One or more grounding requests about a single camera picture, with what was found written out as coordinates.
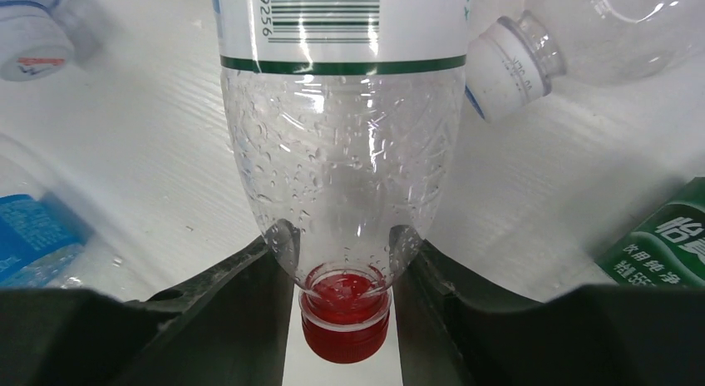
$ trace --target white surface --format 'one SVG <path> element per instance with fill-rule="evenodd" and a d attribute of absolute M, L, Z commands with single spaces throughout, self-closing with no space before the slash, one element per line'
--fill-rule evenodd
<path fill-rule="evenodd" d="M 64 31 L 43 10 L 0 7 L 0 79 L 31 81 L 62 69 L 73 56 Z"/>
<path fill-rule="evenodd" d="M 501 120 L 545 95 L 544 80 L 524 43 L 495 22 L 470 43 L 466 84 L 485 120 Z"/>
<path fill-rule="evenodd" d="M 99 1 L 116 22 L 104 53 L 84 68 L 0 84 L 0 126 L 70 182 L 62 194 L 79 214 L 121 236 L 121 257 L 144 263 L 149 294 L 258 231 L 227 147 L 210 0 Z M 514 14 L 503 0 L 473 5 L 472 37 Z M 502 123 L 467 105 L 431 241 L 537 299 L 604 280 L 591 255 L 705 170 L 704 80 L 701 57 L 631 87 L 560 80 Z M 290 348 L 308 348 L 294 340 Z M 384 379 L 356 371 L 347 380 Z"/>

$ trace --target bottle label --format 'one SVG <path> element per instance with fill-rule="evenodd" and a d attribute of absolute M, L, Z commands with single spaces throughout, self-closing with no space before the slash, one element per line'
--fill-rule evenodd
<path fill-rule="evenodd" d="M 0 198 L 0 282 L 45 255 L 75 244 L 79 240 L 31 196 Z"/>
<path fill-rule="evenodd" d="M 374 75 L 465 65 L 470 0 L 214 0 L 221 63 Z"/>
<path fill-rule="evenodd" d="M 598 265 L 620 284 L 705 286 L 705 178 L 690 182 Z"/>

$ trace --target clear plastic bottle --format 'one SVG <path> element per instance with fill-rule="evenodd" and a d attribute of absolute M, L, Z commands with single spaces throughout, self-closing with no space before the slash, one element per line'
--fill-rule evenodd
<path fill-rule="evenodd" d="M 466 94 L 488 121 L 548 95 L 568 75 L 610 86 L 675 67 L 705 48 L 705 0 L 525 0 L 471 42 Z"/>
<path fill-rule="evenodd" d="M 243 1 L 259 8 L 257 22 L 238 23 Z M 379 349 L 389 288 L 431 226 L 460 121 L 468 1 L 406 0 L 408 12 L 395 14 L 385 4 L 405 0 L 214 0 L 244 190 L 302 290 L 308 344 L 327 360 L 357 362 Z M 434 2 L 446 8 L 436 23 L 404 18 Z M 252 51 L 238 51 L 250 37 Z M 429 41 L 454 51 L 424 57 L 413 47 Z M 399 61 L 420 53 L 443 59 Z"/>
<path fill-rule="evenodd" d="M 0 80 L 31 81 L 61 70 L 74 47 L 52 18 L 61 0 L 0 0 Z"/>
<path fill-rule="evenodd" d="M 0 288 L 42 287 L 83 252 L 81 242 L 30 195 L 0 197 Z"/>

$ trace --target black holder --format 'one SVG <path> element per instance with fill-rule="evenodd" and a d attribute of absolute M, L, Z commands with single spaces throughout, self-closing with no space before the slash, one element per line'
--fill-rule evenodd
<path fill-rule="evenodd" d="M 426 242 L 393 291 L 405 386 L 705 384 L 700 289 L 584 286 L 541 304 Z M 5 290 L 0 384 L 280 385 L 292 298 L 262 238 L 145 302 Z"/>

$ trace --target water droplet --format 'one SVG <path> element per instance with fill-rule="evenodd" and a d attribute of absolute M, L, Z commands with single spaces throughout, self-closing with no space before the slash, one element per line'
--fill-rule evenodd
<path fill-rule="evenodd" d="M 83 281 L 79 280 L 75 276 L 71 276 L 67 278 L 67 280 L 63 283 L 61 286 L 62 289 L 68 289 L 68 288 L 80 288 L 83 286 Z"/>
<path fill-rule="evenodd" d="M 259 194 L 257 195 L 257 200 L 265 201 L 267 203 L 272 203 L 272 200 L 268 196 Z"/>

